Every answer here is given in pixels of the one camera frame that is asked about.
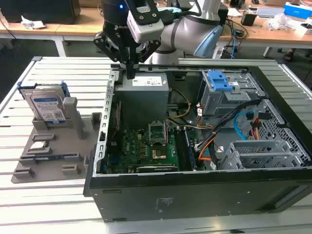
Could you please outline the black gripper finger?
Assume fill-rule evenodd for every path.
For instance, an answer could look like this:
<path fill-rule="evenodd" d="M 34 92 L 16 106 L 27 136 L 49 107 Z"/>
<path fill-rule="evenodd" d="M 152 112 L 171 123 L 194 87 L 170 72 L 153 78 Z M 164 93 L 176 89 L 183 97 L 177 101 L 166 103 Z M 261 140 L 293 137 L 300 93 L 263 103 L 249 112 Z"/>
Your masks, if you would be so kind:
<path fill-rule="evenodd" d="M 119 61 L 127 79 L 134 78 L 134 47 L 128 34 L 101 31 L 94 37 L 94 44 L 112 61 Z"/>
<path fill-rule="evenodd" d="M 161 45 L 159 39 L 151 40 L 142 43 L 139 47 L 135 49 L 135 63 L 134 63 L 134 74 L 138 70 L 138 64 L 144 63 Z"/>

